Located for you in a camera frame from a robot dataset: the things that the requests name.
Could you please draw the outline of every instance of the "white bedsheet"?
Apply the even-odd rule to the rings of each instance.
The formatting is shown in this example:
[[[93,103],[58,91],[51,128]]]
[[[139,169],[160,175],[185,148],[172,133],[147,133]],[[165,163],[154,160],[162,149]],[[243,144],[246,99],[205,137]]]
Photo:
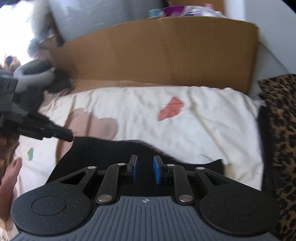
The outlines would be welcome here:
[[[184,106],[171,118],[157,121],[158,113],[172,97]],[[40,109],[56,124],[83,108],[97,118],[114,118],[114,140],[147,142],[186,163],[202,163],[201,154],[223,159],[225,175],[261,189],[263,162],[256,117],[258,107],[248,96],[231,88],[128,87],[101,88],[44,102]],[[42,141],[20,137],[16,155],[23,159],[16,189],[18,195],[43,185],[55,167],[57,139]],[[33,159],[27,152],[33,147]],[[14,229],[7,239],[17,234]]]

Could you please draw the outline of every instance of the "gray ribbed plate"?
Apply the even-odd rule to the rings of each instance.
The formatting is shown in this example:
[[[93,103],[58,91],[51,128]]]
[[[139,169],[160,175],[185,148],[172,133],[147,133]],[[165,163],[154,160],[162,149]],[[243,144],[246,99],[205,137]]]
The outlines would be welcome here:
[[[171,197],[125,197],[110,206],[100,206],[91,219],[69,234],[36,237],[21,233],[14,241],[275,241],[270,233],[238,238],[222,234],[199,218],[193,207],[182,206]]]

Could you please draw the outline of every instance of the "cardboard box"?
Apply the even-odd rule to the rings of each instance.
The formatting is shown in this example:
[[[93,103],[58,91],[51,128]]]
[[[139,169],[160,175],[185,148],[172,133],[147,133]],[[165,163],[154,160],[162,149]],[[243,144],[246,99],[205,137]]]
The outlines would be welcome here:
[[[205,3],[213,4],[215,11],[220,11],[224,14],[223,0],[169,0],[171,6],[204,6]]]
[[[243,21],[151,18],[81,36],[52,49],[51,59],[74,77],[82,89],[90,82],[92,88],[98,88],[100,80],[125,80],[232,87],[247,93],[257,39],[256,25]]]

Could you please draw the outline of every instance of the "red patch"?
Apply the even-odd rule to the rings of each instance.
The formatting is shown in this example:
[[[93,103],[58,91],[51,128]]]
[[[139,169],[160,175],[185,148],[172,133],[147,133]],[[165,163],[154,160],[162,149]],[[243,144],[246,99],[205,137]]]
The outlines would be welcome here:
[[[175,115],[178,115],[183,106],[184,106],[184,103],[179,98],[174,96],[170,100],[170,102],[166,105],[166,107],[164,107],[158,113],[157,120],[158,121],[163,121],[166,118],[170,118],[170,117],[173,117]]]

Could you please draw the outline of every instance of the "silver pin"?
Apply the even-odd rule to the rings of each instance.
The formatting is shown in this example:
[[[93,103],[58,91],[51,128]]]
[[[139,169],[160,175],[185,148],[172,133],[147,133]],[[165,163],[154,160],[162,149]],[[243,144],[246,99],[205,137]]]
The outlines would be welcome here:
[[[108,194],[103,194],[103,195],[98,196],[98,200],[100,202],[109,202],[112,200],[112,196],[108,195]]]
[[[190,195],[184,194],[184,195],[179,196],[179,200],[184,203],[191,202],[193,200],[193,197]]]

